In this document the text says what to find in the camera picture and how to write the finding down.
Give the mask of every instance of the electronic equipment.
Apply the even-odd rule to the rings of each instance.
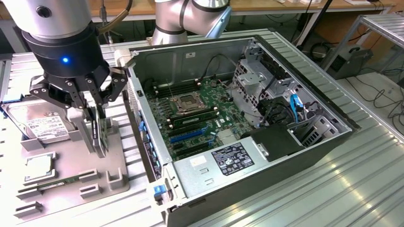
[[[129,51],[130,118],[168,226],[314,165],[358,129],[258,36]]]
[[[332,55],[334,48],[328,51],[328,55]],[[353,77],[358,74],[360,69],[366,64],[368,60],[372,58],[373,52],[370,49],[362,48],[360,45],[346,45],[336,59],[330,64],[330,69],[326,72],[334,79],[344,79],[346,77]]]

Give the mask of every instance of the blue pcie slot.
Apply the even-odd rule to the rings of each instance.
[[[176,142],[180,142],[180,141],[182,141],[182,140],[186,140],[186,139],[189,139],[189,138],[192,138],[192,137],[196,137],[196,136],[202,135],[204,132],[206,131],[206,128],[208,128],[208,127],[202,128],[202,129],[198,129],[197,131],[190,132],[190,133],[188,133],[188,134],[185,134],[185,135],[181,135],[181,136],[177,136],[177,137],[174,137],[174,138],[170,138],[170,139],[169,139],[169,143],[176,143]]]

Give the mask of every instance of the workbench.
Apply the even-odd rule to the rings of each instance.
[[[278,35],[266,29],[224,33],[221,37],[261,35],[313,85],[340,106],[361,130],[318,163],[260,193],[206,217],[192,226],[402,226],[404,224],[404,147],[402,135],[345,91],[330,76]],[[190,41],[202,40],[190,36]],[[102,45],[104,58],[113,66],[113,51],[146,46],[145,41]],[[32,53],[13,55],[8,62],[10,89],[40,75],[42,70]],[[162,218],[150,208],[148,184],[141,158],[121,98],[106,109],[118,121],[130,189],[114,196],[38,218],[21,226],[164,226]],[[0,163],[8,163],[18,151],[14,127],[2,119],[0,131]],[[4,167],[0,172],[6,175]],[[2,204],[8,204],[5,185],[0,188]],[[2,223],[14,223],[12,208],[1,210]]]
[[[321,3],[312,4],[308,9],[308,5],[302,3],[290,3],[289,1],[280,3],[276,0],[232,0],[232,15],[233,16],[246,16],[246,15],[273,15],[273,14],[296,14],[296,13],[313,13],[308,25],[302,31],[302,35],[297,41],[297,45],[301,44],[304,38],[308,35],[309,29],[318,17],[321,8],[326,0]],[[93,22],[101,22],[98,17],[98,9],[101,5],[101,0],[88,0],[90,6],[92,20]],[[381,0],[384,8],[381,14],[390,11],[392,6],[394,6],[393,0]],[[125,8],[126,0],[106,0],[106,19],[110,21],[113,17]],[[346,12],[346,11],[373,11],[374,6],[369,5],[352,5],[344,0],[333,0],[326,12]],[[16,53],[26,52],[25,46],[21,44],[20,38],[14,33],[14,23],[4,7],[0,3],[0,28],[4,32],[6,40],[9,41],[12,48]],[[153,0],[134,0],[129,15],[125,17],[125,21],[134,20],[152,20],[154,19],[154,1]]]

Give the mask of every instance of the hard drive label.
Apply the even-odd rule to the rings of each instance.
[[[68,130],[64,126],[60,116],[28,120],[26,126],[40,140],[46,140],[68,135]]]
[[[218,165],[221,173],[228,176],[254,163],[241,145],[236,143],[217,151],[212,152],[214,161]]]

